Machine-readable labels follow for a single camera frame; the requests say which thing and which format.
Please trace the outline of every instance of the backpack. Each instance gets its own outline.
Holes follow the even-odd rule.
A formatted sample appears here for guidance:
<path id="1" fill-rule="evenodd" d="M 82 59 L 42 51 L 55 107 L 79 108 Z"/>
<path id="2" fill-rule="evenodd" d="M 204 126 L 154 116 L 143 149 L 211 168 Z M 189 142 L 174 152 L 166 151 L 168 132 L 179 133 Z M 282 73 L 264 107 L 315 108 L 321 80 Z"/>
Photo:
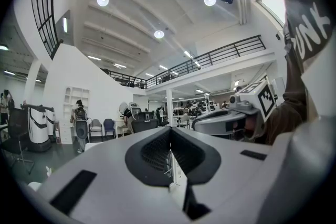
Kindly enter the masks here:
<path id="1" fill-rule="evenodd" d="M 81 106 L 78 109 L 76 109 L 75 114 L 76 114 L 76 120 L 86 120 L 86 112 L 84 108 L 82 108 Z"/>
<path id="2" fill-rule="evenodd" d="M 13 100 L 13 98 L 11 98 L 9 101 L 8 101 L 8 110 L 11 111 L 12 109 L 15 108 L 15 102 Z"/>

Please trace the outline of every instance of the round ceiling light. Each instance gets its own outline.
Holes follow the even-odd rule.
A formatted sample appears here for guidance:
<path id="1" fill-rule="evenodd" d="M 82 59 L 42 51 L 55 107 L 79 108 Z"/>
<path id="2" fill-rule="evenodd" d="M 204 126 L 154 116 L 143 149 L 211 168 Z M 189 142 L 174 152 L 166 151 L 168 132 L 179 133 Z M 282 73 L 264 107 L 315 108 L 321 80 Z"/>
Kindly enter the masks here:
<path id="1" fill-rule="evenodd" d="M 205 5 L 207 6 L 213 6 L 215 5 L 217 0 L 204 0 Z"/>
<path id="2" fill-rule="evenodd" d="M 105 7 L 109 3 L 109 0 L 97 0 L 99 6 Z"/>
<path id="3" fill-rule="evenodd" d="M 156 38 L 163 38 L 164 37 L 164 32 L 161 30 L 155 31 L 154 36 Z"/>

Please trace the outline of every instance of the window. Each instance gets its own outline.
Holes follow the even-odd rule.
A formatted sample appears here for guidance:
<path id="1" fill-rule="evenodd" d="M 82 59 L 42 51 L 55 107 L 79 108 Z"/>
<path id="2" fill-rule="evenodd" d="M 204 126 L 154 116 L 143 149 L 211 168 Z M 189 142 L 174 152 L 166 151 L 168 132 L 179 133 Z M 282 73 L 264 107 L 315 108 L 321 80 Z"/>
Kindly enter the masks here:
<path id="1" fill-rule="evenodd" d="M 284 26 L 286 13 L 285 0 L 258 0 L 258 3 L 271 13 L 281 26 Z"/>

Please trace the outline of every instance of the black panel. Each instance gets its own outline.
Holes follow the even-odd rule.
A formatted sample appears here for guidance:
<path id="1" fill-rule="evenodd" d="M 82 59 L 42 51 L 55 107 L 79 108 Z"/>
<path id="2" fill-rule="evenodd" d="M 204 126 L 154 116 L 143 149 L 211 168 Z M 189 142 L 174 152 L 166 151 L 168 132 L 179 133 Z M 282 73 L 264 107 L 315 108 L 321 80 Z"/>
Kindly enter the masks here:
<path id="1" fill-rule="evenodd" d="M 248 151 L 248 150 L 242 151 L 241 154 L 245 155 L 245 156 L 248 156 L 250 158 L 253 158 L 253 159 L 259 159 L 261 161 L 264 161 L 267 157 L 266 154 L 259 153 L 259 152 L 254 152 L 254 151 Z"/>
<path id="2" fill-rule="evenodd" d="M 207 183 L 221 165 L 219 152 L 213 147 L 173 127 L 172 152 L 191 185 Z"/>
<path id="3" fill-rule="evenodd" d="M 125 162 L 130 173 L 149 186 L 169 187 L 171 179 L 164 175 L 163 159 L 170 150 L 170 127 L 135 143 L 126 152 Z"/>
<path id="4" fill-rule="evenodd" d="M 78 175 L 76 175 L 50 202 L 50 204 L 64 214 L 69 214 L 71 209 L 90 186 L 96 175 L 96 173 L 90 171 L 80 171 Z"/>

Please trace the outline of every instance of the blue chair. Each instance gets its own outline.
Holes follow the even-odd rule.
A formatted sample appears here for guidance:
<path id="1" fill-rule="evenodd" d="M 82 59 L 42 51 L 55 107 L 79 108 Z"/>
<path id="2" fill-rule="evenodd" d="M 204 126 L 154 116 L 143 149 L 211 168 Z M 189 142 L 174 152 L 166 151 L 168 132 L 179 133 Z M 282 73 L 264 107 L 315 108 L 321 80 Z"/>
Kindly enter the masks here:
<path id="1" fill-rule="evenodd" d="M 113 132 L 116 136 L 116 130 L 114 128 L 114 121 L 112 119 L 104 120 L 104 129 L 105 129 L 105 136 L 107 136 L 107 132 Z"/>

